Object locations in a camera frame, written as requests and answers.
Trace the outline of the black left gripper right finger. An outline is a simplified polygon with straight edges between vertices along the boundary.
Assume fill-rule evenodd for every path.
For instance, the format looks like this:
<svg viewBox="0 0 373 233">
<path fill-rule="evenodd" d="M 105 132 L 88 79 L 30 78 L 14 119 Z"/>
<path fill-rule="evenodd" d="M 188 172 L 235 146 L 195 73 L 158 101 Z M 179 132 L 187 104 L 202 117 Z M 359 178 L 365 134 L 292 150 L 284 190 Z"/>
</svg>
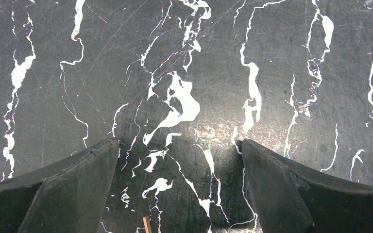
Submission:
<svg viewBox="0 0 373 233">
<path fill-rule="evenodd" d="M 373 186 L 343 180 L 250 139 L 245 178 L 265 233 L 373 233 Z"/>
</svg>

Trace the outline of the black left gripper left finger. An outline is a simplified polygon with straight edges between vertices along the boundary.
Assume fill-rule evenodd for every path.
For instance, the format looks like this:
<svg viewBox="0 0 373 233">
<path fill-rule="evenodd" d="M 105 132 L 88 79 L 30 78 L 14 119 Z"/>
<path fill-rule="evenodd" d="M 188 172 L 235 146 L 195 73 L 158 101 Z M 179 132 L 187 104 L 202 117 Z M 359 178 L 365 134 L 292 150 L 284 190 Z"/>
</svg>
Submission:
<svg viewBox="0 0 373 233">
<path fill-rule="evenodd" d="M 118 155 L 119 140 L 109 138 L 0 182 L 0 233 L 95 233 Z"/>
</svg>

